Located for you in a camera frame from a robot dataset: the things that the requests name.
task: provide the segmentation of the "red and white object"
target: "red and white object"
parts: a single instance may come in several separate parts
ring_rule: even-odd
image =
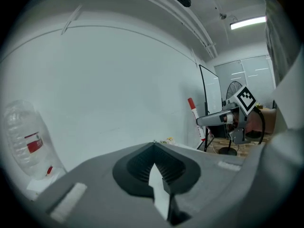
[[[33,105],[14,101],[3,117],[9,148],[19,167],[36,180],[44,178],[52,170],[51,153],[42,141],[41,121]]]
[[[195,107],[195,104],[194,104],[192,98],[189,98],[189,99],[188,99],[188,102],[189,102],[191,111],[192,111],[192,113],[193,113],[193,115],[194,115],[195,122],[196,122],[196,119],[199,118],[198,111],[197,111],[197,109],[196,109],[196,107]],[[197,126],[198,131],[199,131],[200,139],[201,139],[202,141],[205,141],[205,140],[206,140],[206,138],[205,138],[205,132],[204,132],[204,128],[205,128],[205,127],[201,127],[201,126],[198,126],[198,125],[196,125],[196,126]]]

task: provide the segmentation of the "fan stand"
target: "fan stand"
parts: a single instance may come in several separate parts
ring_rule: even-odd
[[[231,149],[231,140],[229,142],[229,147],[223,147],[218,151],[219,154],[225,155],[237,155],[238,152],[235,149]]]

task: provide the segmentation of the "red label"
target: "red label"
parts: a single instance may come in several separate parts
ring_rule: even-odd
[[[28,150],[32,154],[33,152],[40,149],[42,145],[43,145],[42,139],[38,139],[34,142],[28,143]]]

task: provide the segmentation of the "fluorescent light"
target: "fluorescent light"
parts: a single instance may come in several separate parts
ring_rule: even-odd
[[[247,25],[253,25],[253,24],[258,24],[258,23],[263,23],[266,22],[266,16],[262,16],[262,17],[257,17],[257,18],[253,18],[253,19],[247,19],[247,20],[243,20],[240,22],[236,22],[236,23],[232,23],[230,24],[231,29],[237,29],[237,28],[241,28]]]
[[[234,73],[234,74],[241,74],[241,73],[244,73],[244,71],[243,72]],[[234,74],[231,74],[231,75],[234,75]]]
[[[258,71],[258,70],[264,70],[264,69],[268,69],[267,67],[266,68],[260,68],[260,69],[256,69],[256,71]]]

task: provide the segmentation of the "fan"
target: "fan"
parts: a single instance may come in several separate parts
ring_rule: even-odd
[[[228,87],[226,100],[233,96],[241,87],[242,85],[238,81],[233,81]]]

